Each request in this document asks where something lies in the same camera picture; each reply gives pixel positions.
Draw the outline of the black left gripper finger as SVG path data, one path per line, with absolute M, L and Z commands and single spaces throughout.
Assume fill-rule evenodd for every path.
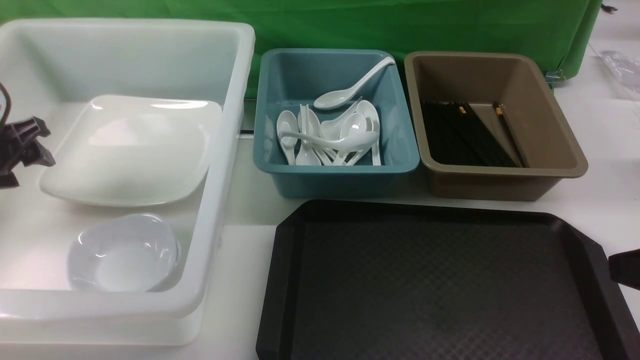
M 47 150 L 40 142 L 31 142 L 26 145 L 22 153 L 22 164 L 29 166 L 55 166 L 56 161 L 49 150 Z
M 10 123 L 10 140 L 21 146 L 27 146 L 38 137 L 46 138 L 50 135 L 51 131 L 45 121 L 36 116 Z

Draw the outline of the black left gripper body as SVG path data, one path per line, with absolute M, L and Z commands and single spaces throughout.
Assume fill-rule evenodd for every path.
M 0 187 L 14 188 L 19 183 L 13 168 L 21 161 L 30 127 L 28 122 L 5 125 L 0 134 Z

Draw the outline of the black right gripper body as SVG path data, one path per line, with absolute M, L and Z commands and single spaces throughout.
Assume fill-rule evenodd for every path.
M 640 290 L 640 249 L 610 255 L 608 269 L 611 280 L 631 289 Z

